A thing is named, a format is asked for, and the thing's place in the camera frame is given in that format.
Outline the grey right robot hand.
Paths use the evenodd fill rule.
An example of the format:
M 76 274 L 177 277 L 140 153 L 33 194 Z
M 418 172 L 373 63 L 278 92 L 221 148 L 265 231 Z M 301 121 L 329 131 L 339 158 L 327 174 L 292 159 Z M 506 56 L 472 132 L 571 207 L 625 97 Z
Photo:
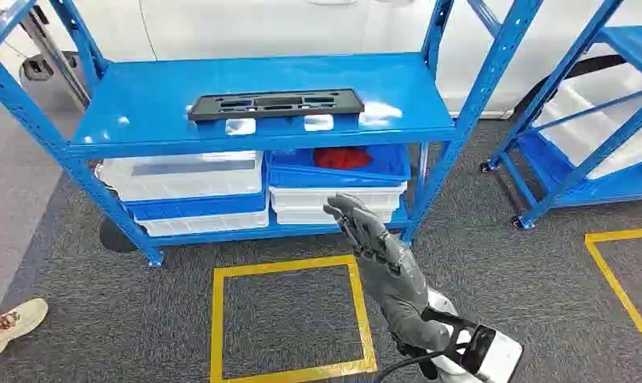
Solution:
M 450 340 L 447 328 L 421 318 L 430 289 L 411 250 L 352 195 L 328 197 L 323 210 L 352 245 L 363 289 L 378 303 L 389 330 L 407 345 L 444 349 Z

